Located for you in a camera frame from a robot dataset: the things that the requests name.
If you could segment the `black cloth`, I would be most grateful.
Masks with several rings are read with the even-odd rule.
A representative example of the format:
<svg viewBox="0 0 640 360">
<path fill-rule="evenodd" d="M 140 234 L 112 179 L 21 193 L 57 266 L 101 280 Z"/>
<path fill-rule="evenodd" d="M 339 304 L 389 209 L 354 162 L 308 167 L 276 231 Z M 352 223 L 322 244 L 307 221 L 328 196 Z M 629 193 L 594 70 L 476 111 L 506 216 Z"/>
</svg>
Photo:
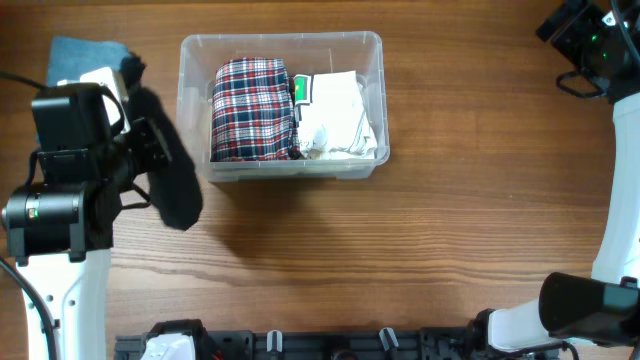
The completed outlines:
<svg viewBox="0 0 640 360">
<path fill-rule="evenodd" d="M 166 226 L 186 231 L 198 221 L 202 211 L 200 184 L 194 162 L 165 113 L 160 98 L 141 83 L 145 68 L 141 57 L 134 53 L 121 60 L 120 73 L 129 95 L 127 114 L 131 120 L 150 120 L 164 138 L 170 160 L 167 165 L 147 173 L 150 202 Z"/>
</svg>

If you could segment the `red plaid cloth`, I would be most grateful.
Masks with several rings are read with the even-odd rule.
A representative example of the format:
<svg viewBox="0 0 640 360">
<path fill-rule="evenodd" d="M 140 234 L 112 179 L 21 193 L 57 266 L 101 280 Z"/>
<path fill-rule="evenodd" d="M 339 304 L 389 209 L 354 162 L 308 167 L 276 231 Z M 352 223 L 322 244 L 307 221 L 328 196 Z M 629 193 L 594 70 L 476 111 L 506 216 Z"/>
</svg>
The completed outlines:
<svg viewBox="0 0 640 360">
<path fill-rule="evenodd" d="M 284 60 L 243 57 L 224 63 L 212 91 L 210 160 L 281 161 L 301 157 Z"/>
</svg>

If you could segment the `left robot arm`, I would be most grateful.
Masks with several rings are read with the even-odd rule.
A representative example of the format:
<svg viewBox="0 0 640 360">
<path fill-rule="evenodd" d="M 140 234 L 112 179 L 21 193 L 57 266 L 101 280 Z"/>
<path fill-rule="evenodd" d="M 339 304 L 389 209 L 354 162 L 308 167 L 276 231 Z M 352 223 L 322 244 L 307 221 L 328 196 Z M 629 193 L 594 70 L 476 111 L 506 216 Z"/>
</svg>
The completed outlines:
<svg viewBox="0 0 640 360">
<path fill-rule="evenodd" d="M 103 359 L 113 223 L 121 194 L 171 161 L 149 118 L 126 126 L 123 105 L 97 83 L 44 87 L 32 101 L 39 148 L 30 159 L 41 182 L 18 187 L 2 210 L 7 272 L 19 284 L 32 359 Z"/>
</svg>

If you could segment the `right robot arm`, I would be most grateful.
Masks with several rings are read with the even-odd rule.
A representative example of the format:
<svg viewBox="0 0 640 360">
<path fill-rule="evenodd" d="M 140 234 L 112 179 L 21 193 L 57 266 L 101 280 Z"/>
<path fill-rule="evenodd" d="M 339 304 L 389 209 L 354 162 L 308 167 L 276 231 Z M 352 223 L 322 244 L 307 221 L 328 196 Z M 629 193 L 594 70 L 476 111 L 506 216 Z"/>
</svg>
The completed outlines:
<svg viewBox="0 0 640 360">
<path fill-rule="evenodd" d="M 607 223 L 589 277 L 554 272 L 539 296 L 487 309 L 467 327 L 463 359 L 577 358 L 580 345 L 639 356 L 639 4 L 565 1 L 537 29 L 572 65 L 556 85 L 613 106 L 615 166 Z"/>
</svg>

